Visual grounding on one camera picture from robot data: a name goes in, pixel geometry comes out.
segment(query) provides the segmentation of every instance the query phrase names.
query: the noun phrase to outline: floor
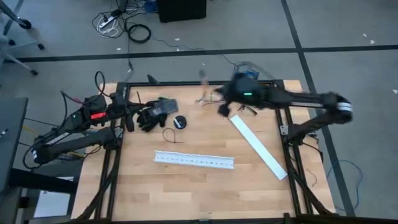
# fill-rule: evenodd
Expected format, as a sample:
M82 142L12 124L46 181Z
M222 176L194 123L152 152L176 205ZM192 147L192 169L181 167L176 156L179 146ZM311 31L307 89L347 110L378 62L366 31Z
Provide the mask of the floor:
M11 8L17 5L5 2ZM220 55L168 47L153 39L131 43L128 50L125 34L101 38L91 20L110 6L116 8L110 0L24 0L18 15L34 28L26 31L13 24L7 36L17 43L37 39L46 49L15 52L39 75L5 63L0 95L27 96L27 117L60 123L60 90L80 99L94 95L98 70L107 82L145 82L147 74L160 81L193 81L199 80L201 69L211 80L230 78L233 67ZM158 15L147 14L133 21L172 45L219 50L210 53L223 53L232 62L251 61L275 78L300 80L305 90L334 91L349 99L353 122L319 131L325 172L336 159L352 161L363 172L359 205L353 209L359 172L347 162L334 166L329 185L335 205L345 207L347 215L398 219L398 95L393 91L398 89L397 10L394 0L213 0L208 1L206 19L161 24ZM133 53L132 75L127 72L128 52ZM70 111L78 108L68 106ZM25 125L38 133L49 130L29 121ZM24 132L21 141L33 138ZM15 167L22 168L24 150L19 148Z

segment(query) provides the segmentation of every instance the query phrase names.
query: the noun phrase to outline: black metal frame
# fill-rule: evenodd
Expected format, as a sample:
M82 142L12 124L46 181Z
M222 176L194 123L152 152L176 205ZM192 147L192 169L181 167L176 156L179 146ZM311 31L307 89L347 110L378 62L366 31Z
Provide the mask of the black metal frame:
M228 81L210 81L209 85L223 85ZM268 84L268 85L278 85L281 88L284 88L284 83L283 80L262 80L259 81L260 84ZM195 86L195 85L201 85L200 82L162 82L160 86ZM132 87L142 87L142 86L154 86L151 83L118 83L118 86L116 88L116 91L120 91L121 93L124 94L124 99L127 101L129 99L129 95L131 92ZM292 124L292 116L290 114L289 108L284 109L286 119L287 119L287 124L291 125ZM280 110L275 110L276 113L276 118L277 118L277 123L278 123L278 129L279 126L284 125L284 122L282 120L282 114ZM125 120L121 120L121 127L124 126ZM112 121L111 126L115 127L116 122ZM289 144L285 140L282 134L280 134L280 139L282 142L282 148L284 151L284 157L286 161L286 166L292 165L292 163L287 162L287 160L290 160L290 152L289 152ZM300 178L302 178L305 181L305 174L303 171L303 166L302 166L302 160L300 157L300 152L298 147L294 147L294 156L295 160L297 163L298 167L298 174ZM109 169L109 160L110 160L110 155L111 151L106 151L105 156L104 156L104 163L103 163L103 170L101 173L101 181L99 183L99 186L103 184L103 182L106 179L108 169ZM114 205L114 196L116 193L116 185L117 185L117 176L119 172L119 163L120 163L120 156L121 156L121 148L116 150L116 155L114 159L114 164L116 165L116 178L112 181L111 183L111 190L109 194L109 200L108 200L108 207L106 211L106 218L112 219L112 214L113 214L113 205ZM293 204L294 204L294 210L295 214L299 215L302 214L301 208L300 208L300 201L299 201L299 196L297 193L297 188L296 188L296 183L290 172L288 172L288 178L289 178L289 185L290 185L290 191L292 193L292 198L293 198ZM307 213L308 214L313 214L312 211L312 206L311 203L309 202L308 198L306 195L304 196L304 202L305 202L305 207L307 208ZM95 218L101 218L101 212L102 211L102 201L98 204L96 211L95 211ZM285 218L253 218L253 219L228 219L228 220L167 220L167 221L128 221L128 222L113 222L113 223L144 223L144 224L150 224L150 223L285 223L286 219Z

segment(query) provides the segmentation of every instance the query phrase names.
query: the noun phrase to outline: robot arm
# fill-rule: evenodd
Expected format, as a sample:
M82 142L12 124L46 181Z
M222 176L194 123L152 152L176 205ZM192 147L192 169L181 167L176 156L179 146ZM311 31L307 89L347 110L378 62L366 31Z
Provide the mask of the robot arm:
M116 148L118 137L115 130L109 127L82 138L58 143L73 133L84 133L91 125L104 126L105 122L119 118L126 118L127 130L134 131L132 116L144 105L126 102L120 93L112 93L110 98L112 103L108 106L103 95L86 98L81 108L67 117L60 127L53 128L47 134L35 138L32 146L34 161L38 164L46 164L63 153L95 144L104 146L105 149Z
M242 74L236 74L233 79L216 90L223 95L225 103L218 112L228 116L229 104L232 102L254 106L259 109L284 109L288 106L325 109L318 115L302 124L283 127L282 134L287 136L288 142L301 145L306 134L314 132L329 124L345 124L353 117L351 103L336 93L292 93L277 86L260 85L256 80Z

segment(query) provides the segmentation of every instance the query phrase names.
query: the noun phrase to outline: wooden tabletop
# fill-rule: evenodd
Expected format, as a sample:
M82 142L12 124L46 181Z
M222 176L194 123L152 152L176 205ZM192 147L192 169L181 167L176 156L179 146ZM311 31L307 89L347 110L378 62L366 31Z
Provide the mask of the wooden tabletop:
M284 82L286 89L302 91L298 80ZM107 84L105 92L115 89L116 84ZM113 220L276 218L285 212L294 216L288 178L279 180L272 173L231 121L217 114L219 104L195 103L201 98L201 86L134 87L131 101L137 101L136 91L144 102L160 96L175 98L179 111L169 115L166 127L174 128L172 118L178 114L187 118L187 127L174 128L176 141L183 142L180 144L166 142L162 137L163 128L159 126L144 133L136 124L133 133L125 133ZM248 110L237 111L237 108L238 105L232 105L230 117L238 114L285 169L275 111L257 110L258 115L254 116ZM291 108L291 113L295 123L310 118L305 108ZM172 139L172 132L167 132L166 137ZM312 138L305 138L304 142L318 147ZM234 170L155 163L156 150L234 157ZM324 206L334 212L319 153L308 146L300 146L300 152L308 186ZM79 216L93 199L100 182L103 157L104 151L101 151L85 159L72 218ZM298 189L303 202L300 187Z

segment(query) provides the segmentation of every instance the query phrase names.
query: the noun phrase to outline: small white object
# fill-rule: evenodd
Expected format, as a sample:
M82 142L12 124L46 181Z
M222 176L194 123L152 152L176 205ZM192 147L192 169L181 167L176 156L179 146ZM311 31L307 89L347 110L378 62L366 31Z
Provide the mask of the small white object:
M235 115L231 119L231 122L249 142L253 149L259 154L261 159L268 165L279 180L282 180L287 176L286 171L279 165L275 158L269 153L264 147L260 140L254 135L254 133L248 128L248 126L242 121L242 119Z
M175 123L175 125L177 125L178 128L181 128L180 123L179 123L179 122L177 121L177 119L175 119L175 118L174 118L174 123Z
M179 152L155 151L155 162L186 166L234 169L233 157L184 154Z

